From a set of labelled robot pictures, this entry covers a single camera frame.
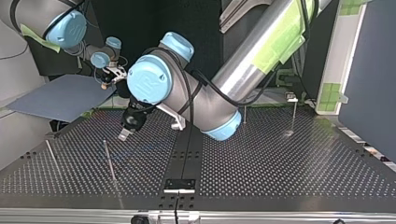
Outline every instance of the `perforated metal table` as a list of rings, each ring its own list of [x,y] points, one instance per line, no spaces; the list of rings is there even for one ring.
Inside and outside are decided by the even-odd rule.
[[[121,113],[70,125],[50,141],[55,159],[43,143],[1,171],[0,207],[396,214],[396,174],[308,108],[295,120],[292,108],[250,108],[225,142],[173,131],[160,111],[121,142]],[[195,193],[165,194],[167,179],[194,179]]]

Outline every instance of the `yellow-green tape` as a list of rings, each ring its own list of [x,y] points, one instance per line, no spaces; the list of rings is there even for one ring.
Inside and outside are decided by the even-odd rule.
[[[314,1],[306,0],[309,15],[312,16]],[[264,74],[268,74],[278,62],[285,63],[290,55],[303,43],[304,20],[300,0],[293,0],[283,17],[277,23],[253,64]]]
[[[333,112],[340,99],[341,84],[323,83],[322,93],[318,104],[319,111]]]
[[[33,40],[37,41],[40,45],[55,50],[55,52],[59,53],[59,51],[61,50],[61,47],[59,47],[58,45],[52,44],[50,42],[48,42],[47,40],[44,40],[43,38],[41,38],[39,35],[37,35],[34,31],[32,31],[29,27],[21,24],[21,32],[22,35],[25,36],[30,36],[33,38]]]
[[[342,0],[341,3],[341,16],[352,16],[358,15],[361,11],[361,6],[365,4],[367,0]]]

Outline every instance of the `gray sheet on table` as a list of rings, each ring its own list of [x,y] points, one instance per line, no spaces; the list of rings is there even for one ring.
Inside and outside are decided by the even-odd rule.
[[[71,122],[100,105],[115,88],[102,90],[93,77],[65,75],[27,93],[7,108],[24,114]]]

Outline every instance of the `blue joint cap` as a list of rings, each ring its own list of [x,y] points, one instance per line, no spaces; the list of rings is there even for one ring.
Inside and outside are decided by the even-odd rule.
[[[46,39],[62,49],[70,49],[82,41],[86,32],[87,21],[84,15],[73,10],[48,32]]]
[[[239,111],[236,111],[233,117],[228,120],[225,124],[219,126],[217,129],[209,131],[209,132],[203,132],[212,138],[218,140],[218,141],[224,141],[233,136],[233,134],[236,132],[236,129],[239,127],[239,124],[241,123],[242,116]]]
[[[186,38],[177,33],[166,33],[161,43],[183,57],[187,62],[190,62],[194,54],[194,46]]]
[[[91,63],[96,68],[104,68],[110,64],[110,57],[106,53],[103,52],[95,52],[91,56]]]
[[[121,41],[114,36],[108,37],[106,39],[106,44],[109,45],[113,49],[121,49]]]
[[[155,55],[142,56],[129,69],[127,84],[132,95],[141,102],[155,105],[168,97],[172,76],[166,63]]]

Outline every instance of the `thin metal post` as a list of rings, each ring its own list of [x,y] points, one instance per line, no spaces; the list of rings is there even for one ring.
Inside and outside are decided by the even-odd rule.
[[[117,181],[116,175],[114,174],[113,162],[111,161],[111,158],[110,158],[110,152],[108,151],[108,146],[107,146],[106,139],[103,140],[103,146],[105,148],[105,153],[106,153],[106,156],[107,156],[108,167],[110,168],[111,176],[113,177],[114,181]]]
[[[297,103],[298,103],[298,101],[294,102],[293,119],[296,118]]]
[[[247,123],[247,113],[248,113],[248,107],[244,106],[244,124]]]
[[[46,140],[46,144],[47,144],[47,148],[49,149],[49,153],[50,153],[51,157],[52,157],[54,160],[56,160],[55,154],[53,154],[53,150],[52,150],[52,147],[51,147],[51,145],[50,145],[50,141],[49,141],[48,139]]]

